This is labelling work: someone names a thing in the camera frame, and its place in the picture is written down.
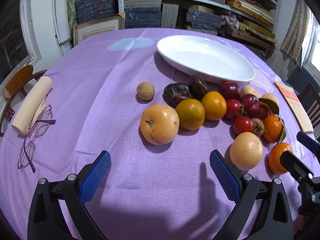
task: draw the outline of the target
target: wooden picture frame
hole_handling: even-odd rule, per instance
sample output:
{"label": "wooden picture frame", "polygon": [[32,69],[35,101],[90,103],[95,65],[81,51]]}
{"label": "wooden picture frame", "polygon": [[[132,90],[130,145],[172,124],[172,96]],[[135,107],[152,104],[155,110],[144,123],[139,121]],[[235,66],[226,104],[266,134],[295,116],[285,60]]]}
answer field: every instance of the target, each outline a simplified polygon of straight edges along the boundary
{"label": "wooden picture frame", "polygon": [[90,36],[124,29],[124,14],[114,14],[92,21],[73,25],[73,46]]}

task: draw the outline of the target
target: plate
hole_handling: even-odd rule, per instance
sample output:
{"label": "plate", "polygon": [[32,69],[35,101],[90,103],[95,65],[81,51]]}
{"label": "plate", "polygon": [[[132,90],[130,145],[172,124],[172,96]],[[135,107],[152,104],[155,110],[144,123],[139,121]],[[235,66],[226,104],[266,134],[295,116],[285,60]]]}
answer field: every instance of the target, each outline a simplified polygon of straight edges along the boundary
{"label": "plate", "polygon": [[249,82],[255,77],[251,63],[241,54],[218,42],[189,35],[169,36],[157,44],[160,55],[174,68],[204,80]]}

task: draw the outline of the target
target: silver bolt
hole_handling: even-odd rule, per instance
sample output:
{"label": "silver bolt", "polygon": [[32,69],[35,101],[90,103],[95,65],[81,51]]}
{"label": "silver bolt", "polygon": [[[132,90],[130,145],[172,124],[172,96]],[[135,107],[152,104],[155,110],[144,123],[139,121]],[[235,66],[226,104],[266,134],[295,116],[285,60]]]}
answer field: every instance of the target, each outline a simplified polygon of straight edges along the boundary
{"label": "silver bolt", "polygon": [[45,181],[46,181],[45,178],[39,179],[39,184],[43,185],[45,183]]}
{"label": "silver bolt", "polygon": [[77,175],[76,175],[76,174],[70,174],[70,175],[68,176],[68,180],[73,181],[73,180],[75,180],[75,179],[76,179],[76,177],[77,177]]}
{"label": "silver bolt", "polygon": [[243,177],[245,180],[252,180],[252,176],[248,173],[244,174]]}
{"label": "silver bolt", "polygon": [[275,183],[278,185],[281,184],[281,179],[275,178]]}

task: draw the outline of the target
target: wooden chair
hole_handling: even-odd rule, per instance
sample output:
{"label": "wooden chair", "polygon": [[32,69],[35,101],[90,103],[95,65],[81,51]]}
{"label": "wooden chair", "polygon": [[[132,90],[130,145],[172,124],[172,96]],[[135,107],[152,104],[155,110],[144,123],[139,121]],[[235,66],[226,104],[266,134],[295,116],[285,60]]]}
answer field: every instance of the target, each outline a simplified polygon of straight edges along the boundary
{"label": "wooden chair", "polygon": [[320,124],[320,95],[311,83],[309,83],[302,91],[299,100],[302,102],[307,96],[309,96],[308,104],[304,108],[310,118],[313,128],[315,128]]}
{"label": "wooden chair", "polygon": [[18,73],[16,73],[12,79],[10,79],[10,81],[7,83],[7,85],[5,86],[4,90],[3,90],[3,97],[5,99],[7,99],[7,103],[4,107],[4,110],[2,112],[1,118],[0,118],[0,136],[3,137],[4,133],[1,132],[1,128],[2,128],[2,124],[4,119],[8,119],[9,122],[11,121],[13,115],[14,115],[14,110],[11,108],[10,103],[12,102],[13,98],[15,97],[15,95],[21,91],[22,95],[24,97],[27,96],[27,92],[24,90],[24,86],[31,80],[35,79],[36,81],[38,81],[40,79],[40,77],[43,76],[43,74],[46,72],[47,70],[42,70],[39,71],[35,74],[32,74],[33,72],[33,66],[32,65],[26,65],[24,66],[22,69],[20,69],[18,71]]}

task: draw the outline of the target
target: eyeglass frame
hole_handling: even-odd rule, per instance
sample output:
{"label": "eyeglass frame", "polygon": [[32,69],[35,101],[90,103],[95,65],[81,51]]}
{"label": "eyeglass frame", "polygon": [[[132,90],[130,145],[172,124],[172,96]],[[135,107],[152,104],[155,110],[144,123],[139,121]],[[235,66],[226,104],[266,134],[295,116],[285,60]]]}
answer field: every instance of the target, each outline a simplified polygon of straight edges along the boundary
{"label": "eyeglass frame", "polygon": [[[33,122],[33,123],[30,125],[30,127],[28,128],[27,133],[26,133],[25,138],[24,138],[24,141],[23,141],[23,146],[22,146],[22,148],[23,148],[24,154],[25,154],[25,156],[26,156],[26,158],[27,158],[27,160],[28,160],[28,163],[30,164],[30,167],[31,167],[33,173],[36,172],[36,168],[35,168],[35,166],[33,165],[32,161],[30,160],[30,158],[29,158],[29,156],[28,156],[28,154],[27,154],[26,141],[27,141],[27,138],[28,138],[28,135],[29,135],[29,132],[30,132],[31,128],[32,128],[36,123],[42,122],[42,123],[48,123],[48,124],[49,124],[49,125],[47,126],[47,128],[45,129],[45,131],[42,133],[42,135],[44,135],[44,134],[46,133],[46,131],[48,130],[48,128],[49,128],[50,125],[56,123],[56,120],[55,120],[55,119],[53,119],[53,120],[52,120],[52,119],[51,119],[51,120],[38,120],[38,118],[40,118],[40,116],[41,116],[42,114],[46,113],[47,111],[49,111],[49,112],[52,114],[52,111],[51,111],[51,110],[52,110],[52,106],[51,106],[51,105],[47,105],[47,106],[40,112],[40,114],[38,115],[38,117],[34,120],[34,122]],[[36,133],[35,138],[32,139],[30,142],[33,142],[33,143],[34,143],[34,141],[36,140],[36,138],[39,138],[39,137],[41,137],[42,135],[38,136],[38,134]],[[17,163],[17,167],[18,167],[18,169],[23,169],[23,165],[21,165],[21,168],[20,168],[19,162],[20,162],[20,156],[19,156],[19,160],[18,160],[18,163]]]}

